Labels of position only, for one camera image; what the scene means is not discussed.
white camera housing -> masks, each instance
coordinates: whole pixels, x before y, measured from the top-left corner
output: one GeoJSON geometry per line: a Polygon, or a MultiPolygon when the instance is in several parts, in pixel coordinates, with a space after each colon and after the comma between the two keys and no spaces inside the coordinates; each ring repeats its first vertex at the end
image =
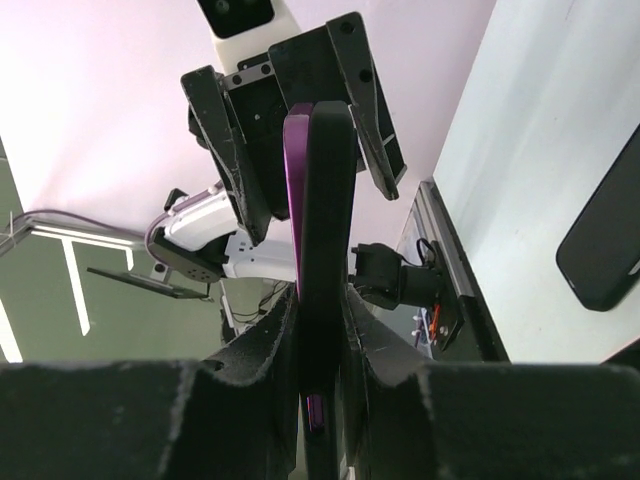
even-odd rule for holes
{"type": "Polygon", "coordinates": [[[271,0],[271,6],[274,16],[269,23],[229,38],[219,38],[215,33],[212,34],[222,73],[236,73],[239,62],[265,53],[271,45],[301,33],[285,0],[271,0]]]}

ceiling light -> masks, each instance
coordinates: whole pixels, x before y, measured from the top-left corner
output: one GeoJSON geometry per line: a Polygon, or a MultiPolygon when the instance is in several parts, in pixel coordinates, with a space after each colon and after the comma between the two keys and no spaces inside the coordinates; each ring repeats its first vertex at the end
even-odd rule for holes
{"type": "Polygon", "coordinates": [[[84,293],[82,292],[82,284],[80,283],[80,272],[78,271],[76,254],[73,251],[73,241],[69,239],[62,240],[62,249],[64,250],[64,258],[67,261],[67,268],[69,269],[71,291],[73,292],[73,299],[76,303],[80,331],[82,332],[82,336],[85,336],[89,333],[91,325],[89,324],[89,313],[87,312],[87,305],[84,301],[84,293]]]}
{"type": "Polygon", "coordinates": [[[4,353],[7,362],[22,362],[18,342],[16,342],[16,337],[13,336],[11,323],[9,323],[9,317],[7,317],[7,312],[4,309],[2,300],[0,300],[0,348],[2,348],[2,353],[4,353]]]}
{"type": "Polygon", "coordinates": [[[136,243],[131,240],[123,240],[122,238],[108,237],[106,235],[95,235],[93,233],[78,232],[76,230],[70,230],[67,228],[47,227],[44,225],[35,225],[33,233],[35,234],[37,232],[50,232],[64,235],[65,237],[73,237],[74,240],[96,240],[98,242],[114,243],[116,245],[124,245],[129,247],[134,246],[136,243]]]}

black mount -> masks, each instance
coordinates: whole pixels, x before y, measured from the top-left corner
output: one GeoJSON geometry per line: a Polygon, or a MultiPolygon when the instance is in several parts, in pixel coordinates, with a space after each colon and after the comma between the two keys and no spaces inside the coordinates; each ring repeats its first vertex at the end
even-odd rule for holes
{"type": "Polygon", "coordinates": [[[350,13],[290,38],[224,77],[208,66],[182,77],[189,130],[207,148],[254,245],[271,217],[289,216],[282,126],[296,103],[350,106],[364,158],[378,189],[398,198],[406,170],[362,17],[350,13]]]}

black phone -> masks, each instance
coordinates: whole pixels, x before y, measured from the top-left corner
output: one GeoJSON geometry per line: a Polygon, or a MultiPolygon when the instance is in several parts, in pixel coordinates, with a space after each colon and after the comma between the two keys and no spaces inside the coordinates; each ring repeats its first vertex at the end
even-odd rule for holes
{"type": "Polygon", "coordinates": [[[611,310],[638,280],[640,126],[560,244],[556,263],[589,310],[611,310]]]}

cable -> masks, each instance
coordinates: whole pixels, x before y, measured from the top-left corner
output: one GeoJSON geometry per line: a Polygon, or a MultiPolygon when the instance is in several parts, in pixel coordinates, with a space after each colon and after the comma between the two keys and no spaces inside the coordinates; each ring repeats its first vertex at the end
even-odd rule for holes
{"type": "Polygon", "coordinates": [[[99,222],[97,220],[93,220],[91,218],[85,217],[83,215],[78,215],[75,213],[70,213],[70,212],[65,212],[62,210],[56,210],[56,209],[52,209],[52,208],[40,208],[37,210],[30,210],[28,212],[24,212],[21,213],[20,215],[17,215],[16,217],[13,218],[13,222],[9,223],[5,228],[4,228],[4,232],[5,233],[7,230],[9,230],[12,226],[15,228],[16,224],[25,219],[25,220],[29,220],[31,217],[34,217],[35,215],[59,215],[61,217],[67,217],[67,218],[73,218],[75,220],[80,220],[81,222],[84,223],[88,223],[90,225],[94,225],[96,227],[101,227],[104,228],[105,230],[108,230],[112,233],[124,233],[127,235],[132,235],[136,238],[143,238],[143,235],[141,235],[138,232],[134,232],[133,230],[128,230],[126,228],[119,228],[116,227],[114,225],[109,225],[108,223],[103,223],[103,222],[99,222]]]}
{"type": "Polygon", "coordinates": [[[434,258],[437,256],[437,252],[436,249],[433,248],[433,245],[431,245],[429,243],[429,241],[426,238],[419,238],[416,241],[416,250],[418,250],[418,256],[420,257],[420,261],[422,262],[422,266],[427,265],[427,260],[424,256],[424,252],[422,251],[421,245],[424,245],[425,247],[427,247],[427,250],[429,250],[431,253],[433,253],[434,258]]]}
{"type": "Polygon", "coordinates": [[[263,313],[262,307],[264,307],[267,303],[269,303],[273,297],[275,297],[279,293],[282,293],[284,290],[286,290],[288,286],[289,284],[287,282],[279,280],[273,286],[273,290],[271,290],[271,293],[265,295],[262,298],[262,300],[260,300],[260,303],[258,303],[258,310],[252,313],[236,313],[232,311],[231,314],[233,315],[234,320],[237,321],[238,323],[244,323],[244,324],[254,322],[261,314],[264,315],[264,313],[267,313],[267,312],[263,313]],[[284,285],[282,286],[282,288],[278,289],[278,286],[280,284],[284,284],[284,285]],[[236,320],[235,317],[251,317],[251,320],[236,320]]]}
{"type": "Polygon", "coordinates": [[[431,327],[429,328],[429,336],[431,337],[431,341],[436,338],[436,328],[438,328],[438,319],[440,318],[440,304],[437,303],[433,309],[433,320],[431,322],[431,327]]]}

